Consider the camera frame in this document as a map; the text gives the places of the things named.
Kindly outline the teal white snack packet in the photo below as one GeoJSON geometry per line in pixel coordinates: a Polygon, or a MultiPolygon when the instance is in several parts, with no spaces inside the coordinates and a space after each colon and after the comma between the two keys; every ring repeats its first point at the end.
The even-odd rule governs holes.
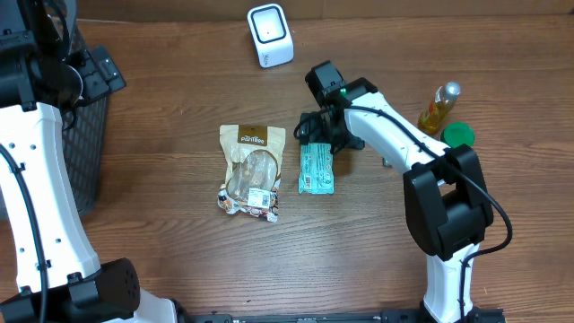
{"type": "Polygon", "coordinates": [[[333,195],[335,176],[331,145],[304,144],[300,147],[299,193],[333,195]]]}

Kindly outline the teal tissue pack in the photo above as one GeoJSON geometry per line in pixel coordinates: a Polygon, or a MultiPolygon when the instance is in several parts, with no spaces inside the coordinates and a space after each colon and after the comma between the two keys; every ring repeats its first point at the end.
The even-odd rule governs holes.
{"type": "Polygon", "coordinates": [[[384,167],[387,167],[387,168],[391,168],[391,167],[392,167],[391,163],[390,163],[389,160],[386,159],[386,158],[382,158],[382,164],[383,164],[384,167]]]}

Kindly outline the brown snack packet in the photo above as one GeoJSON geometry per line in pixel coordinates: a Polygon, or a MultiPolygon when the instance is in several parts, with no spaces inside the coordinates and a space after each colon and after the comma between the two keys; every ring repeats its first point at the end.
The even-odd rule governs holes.
{"type": "Polygon", "coordinates": [[[217,194],[218,206],[227,214],[277,222],[285,143],[286,130],[280,127],[220,126],[227,169],[217,194]]]}

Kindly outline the silver round ball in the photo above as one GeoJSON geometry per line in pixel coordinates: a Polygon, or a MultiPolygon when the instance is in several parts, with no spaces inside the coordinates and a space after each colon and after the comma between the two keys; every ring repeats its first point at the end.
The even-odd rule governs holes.
{"type": "Polygon", "coordinates": [[[417,127],[427,135],[436,135],[447,114],[461,94],[461,86],[456,82],[449,82],[440,86],[430,105],[418,118],[417,127]]]}

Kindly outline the green lid white jar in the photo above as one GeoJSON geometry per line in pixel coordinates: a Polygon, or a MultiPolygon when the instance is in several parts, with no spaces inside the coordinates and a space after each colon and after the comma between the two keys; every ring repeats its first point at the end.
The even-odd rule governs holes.
{"type": "Polygon", "coordinates": [[[454,122],[446,126],[440,134],[440,141],[456,148],[462,144],[472,147],[475,141],[473,129],[464,122],[454,122]]]}

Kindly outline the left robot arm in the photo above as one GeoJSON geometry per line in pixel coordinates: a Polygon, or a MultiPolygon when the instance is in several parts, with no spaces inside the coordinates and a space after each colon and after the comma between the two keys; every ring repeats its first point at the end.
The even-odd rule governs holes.
{"type": "Polygon", "coordinates": [[[124,88],[104,48],[74,50],[75,2],[1,4],[1,192],[19,291],[7,322],[176,322],[174,300],[144,290],[132,262],[101,263],[65,166],[62,117],[124,88]]]}

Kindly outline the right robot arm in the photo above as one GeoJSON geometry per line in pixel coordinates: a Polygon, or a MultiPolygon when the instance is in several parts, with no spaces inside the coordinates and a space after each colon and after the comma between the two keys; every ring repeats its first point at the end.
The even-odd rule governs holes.
{"type": "Polygon", "coordinates": [[[346,82],[326,61],[305,82],[320,109],[304,114],[294,132],[303,144],[322,141],[332,153],[370,145],[403,177],[404,211],[413,240],[427,256],[427,290],[417,309],[383,310],[383,322],[502,322],[502,310],[470,299],[472,256],[493,211],[478,156],[450,148],[398,114],[364,78],[346,82]]]}

